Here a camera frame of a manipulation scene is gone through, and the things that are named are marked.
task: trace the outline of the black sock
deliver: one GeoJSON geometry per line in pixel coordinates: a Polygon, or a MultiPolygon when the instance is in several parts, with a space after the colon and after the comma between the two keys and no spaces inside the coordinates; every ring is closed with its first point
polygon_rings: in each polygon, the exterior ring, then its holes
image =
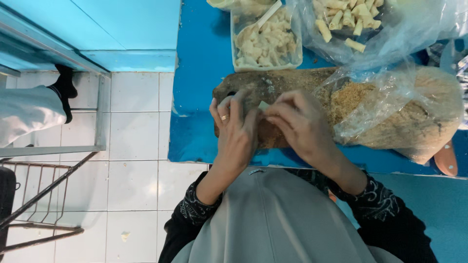
{"type": "Polygon", "coordinates": [[[68,103],[69,98],[76,98],[78,92],[76,91],[75,87],[72,83],[73,77],[73,69],[69,68],[64,65],[56,64],[55,67],[57,68],[60,76],[58,77],[57,81],[48,86],[51,90],[53,90],[57,96],[60,98],[62,102],[63,110],[66,114],[66,122],[65,124],[72,121],[72,111],[70,109],[70,104],[68,103]]]}
{"type": "Polygon", "coordinates": [[[76,96],[78,96],[78,92],[76,91],[72,82],[73,69],[60,64],[56,64],[55,67],[60,73],[60,76],[58,77],[57,81],[51,85],[53,86],[51,89],[60,93],[59,97],[68,99],[76,98],[76,96]]]}

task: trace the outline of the white tile floor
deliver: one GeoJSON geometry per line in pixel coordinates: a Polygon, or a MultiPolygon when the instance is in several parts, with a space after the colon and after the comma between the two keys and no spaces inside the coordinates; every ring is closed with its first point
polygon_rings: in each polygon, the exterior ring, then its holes
{"type": "MultiPolygon", "coordinates": [[[[58,77],[54,72],[24,73],[9,88],[50,85],[58,77]]],[[[65,213],[59,224],[82,226],[81,235],[25,248],[5,255],[4,263],[155,263],[166,233],[164,224],[183,198],[186,188],[205,164],[179,164],[167,161],[173,73],[113,73],[109,113],[105,114],[107,150],[78,169],[68,181],[65,213]],[[128,232],[126,242],[121,234],[128,232]]],[[[83,73],[74,78],[79,96],[70,100],[76,108],[95,107],[97,77],[83,73]]],[[[15,141],[14,147],[91,145],[94,141],[95,114],[74,113],[69,124],[38,131],[15,141]]],[[[46,161],[74,165],[86,153],[19,157],[22,161],[46,161]]],[[[24,176],[17,171],[18,181],[24,176]]],[[[26,199],[37,193],[38,171],[28,186],[26,199]]],[[[40,190],[53,177],[43,174],[40,190]]],[[[62,184],[52,193],[51,211],[61,209],[62,184]]],[[[24,189],[15,196],[15,208],[21,205],[24,189]]],[[[41,200],[34,217],[46,215],[48,198],[41,200]]],[[[60,213],[51,212],[48,221],[60,213]]],[[[50,236],[48,231],[11,229],[8,244],[50,236]]]]}

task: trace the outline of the black cloth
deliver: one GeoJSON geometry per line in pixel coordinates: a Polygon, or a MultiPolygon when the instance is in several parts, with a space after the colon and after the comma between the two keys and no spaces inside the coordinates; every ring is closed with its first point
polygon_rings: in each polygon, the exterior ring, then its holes
{"type": "MultiPolygon", "coordinates": [[[[197,199],[195,190],[206,173],[203,172],[189,186],[185,198],[164,225],[167,235],[159,263],[172,262],[185,245],[195,240],[203,224],[221,204],[222,195],[214,205],[205,205],[197,199]]],[[[360,225],[358,233],[364,243],[382,248],[405,263],[436,263],[437,259],[430,247],[431,239],[424,235],[424,223],[391,190],[368,173],[366,175],[366,189],[357,196],[345,193],[332,180],[327,182],[327,188],[352,209],[360,225]]]]}

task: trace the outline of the white spoon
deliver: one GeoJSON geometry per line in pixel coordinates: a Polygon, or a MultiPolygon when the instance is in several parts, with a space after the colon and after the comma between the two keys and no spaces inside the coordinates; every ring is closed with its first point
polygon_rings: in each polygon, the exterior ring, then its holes
{"type": "Polygon", "coordinates": [[[249,25],[248,27],[245,27],[244,29],[242,29],[238,36],[240,36],[241,34],[245,33],[246,29],[253,29],[255,26],[258,26],[258,30],[260,30],[260,28],[262,28],[263,24],[265,24],[265,22],[283,5],[283,3],[281,3],[281,0],[278,0],[276,1],[276,3],[274,3],[270,9],[268,9],[268,11],[266,11],[266,13],[255,23],[249,25]]]}

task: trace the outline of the plastic container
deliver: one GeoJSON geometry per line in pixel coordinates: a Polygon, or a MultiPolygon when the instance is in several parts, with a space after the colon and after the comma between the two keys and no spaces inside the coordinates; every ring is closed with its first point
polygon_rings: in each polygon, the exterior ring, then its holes
{"type": "Polygon", "coordinates": [[[274,0],[206,0],[206,2],[212,7],[219,8],[224,11],[230,11],[232,8],[245,5],[269,5],[274,3],[274,0]]]}
{"type": "Polygon", "coordinates": [[[256,4],[231,9],[231,50],[236,72],[295,69],[302,63],[300,21],[293,16],[294,12],[288,6],[280,7],[262,26],[261,33],[257,35],[259,42],[265,43],[268,38],[271,43],[278,43],[278,45],[266,46],[254,42],[252,49],[245,48],[240,43],[238,44],[241,48],[236,46],[236,39],[242,29],[254,24],[270,7],[271,5],[256,4]],[[269,34],[271,29],[279,30],[275,32],[280,33],[269,34]]]}

